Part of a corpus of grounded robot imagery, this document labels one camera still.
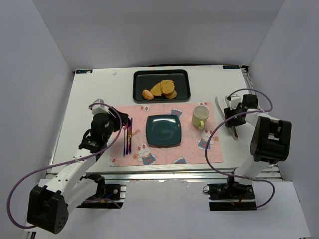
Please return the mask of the heart bread slice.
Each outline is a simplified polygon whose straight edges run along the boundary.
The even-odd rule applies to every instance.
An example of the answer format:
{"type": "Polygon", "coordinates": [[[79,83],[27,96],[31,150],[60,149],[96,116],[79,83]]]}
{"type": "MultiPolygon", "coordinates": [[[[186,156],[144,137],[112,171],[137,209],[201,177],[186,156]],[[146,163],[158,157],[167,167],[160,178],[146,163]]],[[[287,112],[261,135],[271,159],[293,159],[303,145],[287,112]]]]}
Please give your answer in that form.
{"type": "Polygon", "coordinates": [[[166,95],[166,94],[171,94],[174,89],[175,89],[175,85],[174,85],[174,81],[173,80],[162,80],[160,83],[161,86],[161,90],[162,92],[166,95]]]}

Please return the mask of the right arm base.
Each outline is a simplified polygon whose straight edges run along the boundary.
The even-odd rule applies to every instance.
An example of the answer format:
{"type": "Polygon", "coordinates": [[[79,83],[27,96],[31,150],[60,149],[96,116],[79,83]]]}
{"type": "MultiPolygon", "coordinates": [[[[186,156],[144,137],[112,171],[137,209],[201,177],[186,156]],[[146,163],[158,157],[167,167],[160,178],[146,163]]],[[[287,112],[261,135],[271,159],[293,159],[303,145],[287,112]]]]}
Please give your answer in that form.
{"type": "Polygon", "coordinates": [[[247,190],[235,190],[232,193],[226,189],[226,183],[207,184],[202,190],[208,196],[211,212],[257,210],[252,185],[247,190]]]}

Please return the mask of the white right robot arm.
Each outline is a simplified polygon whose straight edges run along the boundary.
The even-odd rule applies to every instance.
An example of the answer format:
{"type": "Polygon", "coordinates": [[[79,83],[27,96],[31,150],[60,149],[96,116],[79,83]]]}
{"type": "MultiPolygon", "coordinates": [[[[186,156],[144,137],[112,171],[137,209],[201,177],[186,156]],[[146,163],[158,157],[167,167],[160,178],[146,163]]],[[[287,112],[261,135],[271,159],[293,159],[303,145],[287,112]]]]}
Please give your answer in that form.
{"type": "Polygon", "coordinates": [[[255,127],[250,143],[250,156],[228,177],[225,191],[236,197],[249,191],[252,180],[270,165],[285,161],[289,155],[292,123],[269,116],[265,112],[254,113],[258,107],[258,98],[253,94],[243,97],[234,95],[225,98],[227,108],[225,123],[234,139],[238,138],[237,126],[246,123],[255,127]]]}

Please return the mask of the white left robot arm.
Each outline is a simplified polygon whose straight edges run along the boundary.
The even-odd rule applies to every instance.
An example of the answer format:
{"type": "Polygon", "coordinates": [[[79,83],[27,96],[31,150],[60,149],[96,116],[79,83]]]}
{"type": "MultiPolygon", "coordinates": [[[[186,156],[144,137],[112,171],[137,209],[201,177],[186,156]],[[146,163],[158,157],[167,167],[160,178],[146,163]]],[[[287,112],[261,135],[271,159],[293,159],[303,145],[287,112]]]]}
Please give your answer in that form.
{"type": "Polygon", "coordinates": [[[128,123],[129,116],[114,108],[92,109],[91,127],[86,130],[71,163],[44,186],[29,195],[27,222],[53,234],[65,227],[71,212],[90,197],[101,198],[106,186],[103,176],[87,173],[109,146],[114,132],[128,123]]]}

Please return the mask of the metal tongs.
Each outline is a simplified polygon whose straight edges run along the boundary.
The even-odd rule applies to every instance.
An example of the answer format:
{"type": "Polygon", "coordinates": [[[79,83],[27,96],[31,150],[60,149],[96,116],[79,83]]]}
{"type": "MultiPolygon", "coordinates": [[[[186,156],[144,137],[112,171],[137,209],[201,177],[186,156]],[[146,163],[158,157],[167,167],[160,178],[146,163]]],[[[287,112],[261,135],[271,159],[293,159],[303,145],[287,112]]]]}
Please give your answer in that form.
{"type": "MultiPolygon", "coordinates": [[[[226,118],[223,110],[221,109],[219,101],[218,101],[218,97],[215,97],[215,104],[216,104],[216,107],[217,107],[219,114],[221,115],[223,120],[226,121],[226,123],[225,123],[225,125],[226,125],[227,123],[229,123],[229,119],[226,118]]],[[[229,127],[227,125],[226,125],[226,128],[227,128],[228,132],[230,133],[230,135],[232,136],[232,138],[234,140],[238,140],[238,134],[237,134],[236,128],[233,126],[229,127]]]]}

